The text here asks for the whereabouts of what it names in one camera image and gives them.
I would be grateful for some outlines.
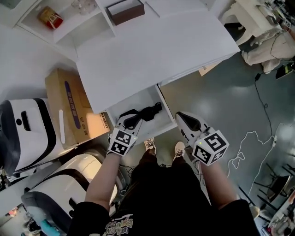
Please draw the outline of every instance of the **cloth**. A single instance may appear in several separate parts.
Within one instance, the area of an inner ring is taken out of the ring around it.
[[[242,52],[242,57],[248,65],[262,63],[263,72],[269,72],[280,64],[280,59],[290,60],[295,56],[295,47],[290,46],[292,41],[295,45],[295,41],[292,37],[286,40],[286,37],[289,38],[291,35],[286,32],[265,40],[250,52]]]
[[[111,218],[104,207],[92,202],[76,206],[68,236],[91,234],[258,236],[259,232],[245,200],[215,209],[183,157],[163,168],[145,152]]]

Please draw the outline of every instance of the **white drawer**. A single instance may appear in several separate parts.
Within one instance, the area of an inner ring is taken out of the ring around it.
[[[162,110],[155,115],[153,120],[142,122],[137,135],[138,140],[136,142],[136,144],[139,144],[151,137],[156,137],[177,127],[173,115],[171,114],[158,85],[149,87],[129,98],[126,98],[125,100],[108,108],[106,112],[110,117],[111,123],[115,125],[118,122],[120,115],[124,112],[131,109],[141,111],[147,106],[154,106],[157,102],[162,103]]]

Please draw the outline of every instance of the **shoe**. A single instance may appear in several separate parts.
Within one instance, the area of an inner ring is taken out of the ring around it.
[[[185,145],[183,142],[178,142],[176,145],[175,145],[175,148],[174,148],[174,151],[175,151],[175,157],[183,157],[184,156],[184,148],[185,148]]]
[[[156,154],[157,148],[155,146],[155,138],[154,137],[144,141],[144,145],[146,146],[146,151],[148,149],[153,149],[154,148],[155,149],[155,154]]]

